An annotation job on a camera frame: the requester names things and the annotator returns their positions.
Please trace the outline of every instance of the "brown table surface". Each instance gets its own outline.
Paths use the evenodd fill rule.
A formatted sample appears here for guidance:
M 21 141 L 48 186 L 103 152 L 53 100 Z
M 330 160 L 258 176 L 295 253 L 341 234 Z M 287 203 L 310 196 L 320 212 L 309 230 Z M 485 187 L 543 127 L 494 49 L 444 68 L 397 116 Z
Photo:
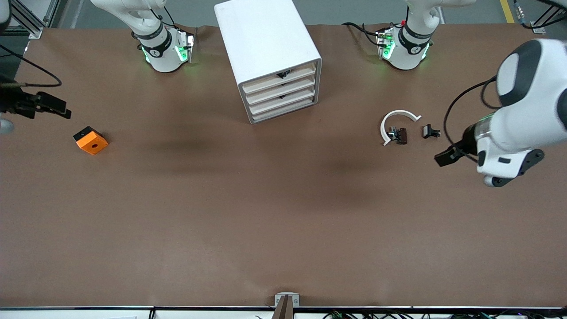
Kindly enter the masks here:
M 262 305 L 295 291 L 303 305 L 565 305 L 567 145 L 494 189 L 465 159 L 439 168 L 447 141 L 420 137 L 531 32 L 440 26 L 402 72 L 358 31 L 308 29 L 320 103 L 257 125 L 217 28 L 199 28 L 195 63 L 171 74 L 126 29 L 31 41 L 73 118 L 6 116 L 0 304 Z M 26 64 L 17 79 L 50 81 Z M 400 108 L 423 118 L 392 118 L 409 143 L 382 146 Z M 488 113 L 471 93 L 450 132 Z M 72 138 L 87 125 L 110 140 L 96 156 Z

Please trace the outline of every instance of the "black wire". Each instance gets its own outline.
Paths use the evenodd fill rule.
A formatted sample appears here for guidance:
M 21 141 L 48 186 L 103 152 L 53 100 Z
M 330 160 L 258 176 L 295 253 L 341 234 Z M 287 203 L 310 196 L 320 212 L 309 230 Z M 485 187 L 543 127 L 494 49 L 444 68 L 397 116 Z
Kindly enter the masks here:
M 376 42 L 372 41 L 372 39 L 368 36 L 368 32 L 366 32 L 366 29 L 364 28 L 364 23 L 362 24 L 362 30 L 364 31 L 364 35 L 366 36 L 366 38 L 368 39 L 368 41 L 370 41 L 370 43 L 376 45 L 377 47 L 381 47 L 381 48 L 385 48 L 385 47 L 386 47 L 385 44 L 376 43 Z
M 530 30 L 539 29 L 539 28 L 544 28 L 544 27 L 549 27 L 549 26 L 552 25 L 553 23 L 557 23 L 557 22 L 559 22 L 559 21 L 565 20 L 565 18 L 567 18 L 567 15 L 564 15 L 564 16 L 560 17 L 559 19 L 555 19 L 555 20 L 553 20 L 553 21 L 551 21 L 551 22 L 541 24 L 541 25 L 539 25 L 539 26 L 534 26 L 534 27 L 532 27 L 532 26 L 527 26 L 527 25 L 525 25 L 525 24 L 522 24 L 522 27 L 524 27 L 525 29 L 530 29 Z
M 507 310 L 504 310 L 503 312 L 501 312 L 499 314 L 492 316 L 492 318 L 496 319 L 497 317 L 499 317 L 499 316 L 501 316 L 505 313 L 510 313 L 510 312 L 512 312 L 514 314 L 519 314 L 521 316 L 526 316 L 526 317 L 528 317 L 528 319 L 536 319 L 538 317 L 541 318 L 541 319 L 545 319 L 545 316 L 540 314 L 540 313 L 530 312 L 530 311 L 521 310 L 521 309 L 507 309 Z
M 166 10 L 166 12 L 167 12 L 167 15 L 169 15 L 169 16 L 170 16 L 171 22 L 172 22 L 173 24 L 170 24 L 170 23 L 164 22 L 164 21 L 163 21 L 163 16 L 156 14 L 156 13 L 155 13 L 155 11 L 154 11 L 153 9 L 150 9 L 150 11 L 151 11 L 151 13 L 153 13 L 153 14 L 154 14 L 154 17 L 156 17 L 156 18 L 157 18 L 158 20 L 160 20 L 160 21 L 161 21 L 161 22 L 162 22 L 163 24 L 165 24 L 166 26 L 170 26 L 170 27 L 172 27 L 172 28 L 176 28 L 177 30 L 179 30 L 179 28 L 178 28 L 178 27 L 177 27 L 177 26 L 175 25 L 175 22 L 174 22 L 173 18 L 171 18 L 171 14 L 170 14 L 170 12 L 169 12 L 169 11 L 167 11 L 167 9 L 166 9 L 165 7 L 163 7 L 163 8 L 164 8 L 164 9 Z
M 534 24 L 537 24 L 537 23 L 539 22 L 539 20 L 543 19 L 543 17 L 544 17 L 548 12 L 550 12 L 551 9 L 553 9 L 553 6 L 549 6 L 549 8 L 547 8 L 547 10 L 546 10 L 541 16 L 539 16 L 539 18 L 538 18 L 537 20 L 535 20 Z
M 356 29 L 358 29 L 360 32 L 364 32 L 364 33 L 366 33 L 366 34 L 368 34 L 368 35 L 376 35 L 375 33 L 372 33 L 372 32 L 370 32 L 370 31 L 366 31 L 365 29 L 359 27 L 357 24 L 352 23 L 352 22 L 345 22 L 345 23 L 342 24 L 342 26 L 353 26 L 353 27 L 355 27 Z
M 525 29 L 529 29 L 529 30 L 544 28 L 544 27 L 548 27 L 548 26 L 552 25 L 553 23 L 557 23 L 557 22 L 559 22 L 559 21 L 562 21 L 562 20 L 564 20 L 565 18 L 567 18 L 567 15 L 564 15 L 564 16 L 562 16 L 561 18 L 555 19 L 555 20 L 553 20 L 553 21 L 551 21 L 551 22 L 547 22 L 547 21 L 546 21 L 546 23 L 541 24 L 541 25 L 539 25 L 539 26 L 534 26 L 534 27 L 528 26 L 528 25 L 526 25 L 525 23 L 522 23 L 522 27 L 524 27 Z
M 445 137 L 447 137 L 447 141 L 449 141 L 449 143 L 451 144 L 451 147 L 455 146 L 455 142 L 453 142 L 451 136 L 449 136 L 449 133 L 447 132 L 447 119 L 449 118 L 449 114 L 451 113 L 451 110 L 453 109 L 453 106 L 455 106 L 455 104 L 457 103 L 457 101 L 459 99 L 461 99 L 463 96 L 466 95 L 466 93 L 469 93 L 470 91 L 483 86 L 487 81 L 484 82 L 480 82 L 478 84 L 475 84 L 471 87 L 469 87 L 468 89 L 464 90 L 461 94 L 459 94 L 454 100 L 453 102 L 451 102 L 451 105 L 449 105 L 449 107 L 447 108 L 447 112 L 445 113 L 445 117 L 443 118 L 443 133 L 445 133 Z M 470 156 L 469 154 L 464 154 L 469 160 L 478 163 L 478 160 L 473 158 L 472 156 Z
M 490 104 L 486 101 L 486 98 L 484 97 L 484 93 L 486 92 L 486 87 L 487 87 L 490 83 L 495 82 L 495 81 L 496 81 L 496 76 L 490 78 L 490 80 L 484 82 L 483 88 L 482 88 L 481 91 L 480 91 L 480 100 L 483 102 L 484 106 L 490 108 L 491 110 L 497 110 L 497 109 L 501 108 L 501 106 L 492 106 L 492 105 L 490 105 Z
M 150 309 L 150 315 L 147 318 L 148 319 L 154 319 L 155 318 L 155 307 Z
M 174 19 L 171 17 L 170 11 L 167 10 L 166 7 L 163 7 L 163 9 L 166 11 L 167 15 L 170 17 L 171 24 L 175 25 L 175 21 L 174 21 Z
M 554 12 L 553 14 L 551 14 L 550 16 L 548 16 L 547 19 L 546 19 L 543 23 L 547 23 L 547 21 L 551 20 L 551 18 L 554 17 L 554 16 L 559 12 L 559 10 L 561 10 L 561 9 L 560 9 L 560 8 L 557 8 L 557 9 L 555 10 L 555 12 Z
M 378 318 L 378 316 L 376 316 L 376 319 L 386 319 L 387 317 L 391 317 L 392 319 L 398 319 L 396 317 L 394 317 L 392 314 L 387 313 L 384 316 L 382 316 L 381 318 Z
M 0 48 L 2 48 L 3 50 L 5 50 L 6 52 L 12 54 L 13 56 L 18 57 L 20 60 L 27 62 L 28 64 L 31 64 L 33 66 L 35 66 L 36 68 L 42 70 L 43 72 L 45 72 L 47 75 L 51 76 L 52 78 L 55 79 L 55 81 L 57 81 L 57 84 L 36 84 L 36 83 L 21 83 L 22 86 L 27 86 L 27 87 L 57 87 L 57 86 L 61 86 L 63 84 L 63 82 L 61 82 L 61 80 L 55 76 L 55 74 L 47 71 L 46 69 L 40 67 L 39 65 L 33 63 L 32 61 L 24 58 L 22 55 L 17 54 L 16 52 L 6 48 L 5 46 L 3 46 L 2 44 L 0 44 Z

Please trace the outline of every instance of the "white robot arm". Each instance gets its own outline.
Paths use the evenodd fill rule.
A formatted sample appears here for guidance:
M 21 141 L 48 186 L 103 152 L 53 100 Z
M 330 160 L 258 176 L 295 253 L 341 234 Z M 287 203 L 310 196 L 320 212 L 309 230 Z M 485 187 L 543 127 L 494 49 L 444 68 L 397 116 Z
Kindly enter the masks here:
M 380 57 L 400 70 L 411 70 L 425 58 L 429 40 L 439 25 L 435 7 L 463 7 L 476 0 L 405 0 L 408 4 L 408 18 L 401 27 L 388 29 L 378 36 Z
M 540 162 L 539 147 L 567 141 L 567 43 L 536 39 L 500 65 L 502 107 L 468 127 L 463 139 L 435 156 L 439 166 L 478 155 L 487 186 L 501 187 Z
M 193 35 L 165 26 L 152 10 L 161 9 L 166 0 L 91 0 L 132 29 L 142 44 L 146 61 L 159 72 L 172 72 L 190 62 Z

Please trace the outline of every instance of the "white curved clip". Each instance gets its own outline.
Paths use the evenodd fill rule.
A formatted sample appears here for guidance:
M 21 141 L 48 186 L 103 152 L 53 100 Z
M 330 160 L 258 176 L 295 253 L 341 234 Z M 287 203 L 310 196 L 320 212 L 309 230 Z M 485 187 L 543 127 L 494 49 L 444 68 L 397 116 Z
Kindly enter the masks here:
M 382 124 L 380 124 L 380 134 L 382 134 L 382 138 L 384 139 L 384 146 L 386 146 L 386 144 L 392 141 L 390 136 L 388 136 L 388 133 L 386 133 L 386 128 L 384 127 L 386 124 L 386 120 L 388 119 L 388 117 L 392 115 L 404 115 L 412 119 L 414 122 L 421 118 L 421 115 L 415 116 L 413 113 L 404 110 L 396 110 L 386 114 L 386 116 L 382 120 Z

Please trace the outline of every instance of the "gray floor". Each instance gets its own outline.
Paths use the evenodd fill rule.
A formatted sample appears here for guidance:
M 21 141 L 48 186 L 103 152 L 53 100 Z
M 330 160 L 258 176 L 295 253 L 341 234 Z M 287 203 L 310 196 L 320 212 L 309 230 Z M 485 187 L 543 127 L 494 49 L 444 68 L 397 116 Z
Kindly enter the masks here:
M 224 0 L 168 0 L 167 7 L 176 23 L 185 26 L 216 26 L 213 7 Z M 537 19 L 548 7 L 536 0 L 519 0 L 529 20 Z M 306 24 L 341 24 L 343 22 L 387 23 L 405 18 L 405 2 L 402 0 L 294 0 L 299 14 Z M 446 23 L 506 23 L 500 0 L 477 0 L 462 8 L 444 8 Z M 159 14 L 166 16 L 162 10 Z M 60 28 L 126 28 L 113 15 L 95 7 L 90 0 L 67 0 L 58 19 Z M 567 39 L 567 22 L 547 28 L 547 35 Z M 17 52 L 23 52 L 25 37 L 0 37 L 0 43 Z M 0 72 L 13 77 L 18 59 L 1 58 Z

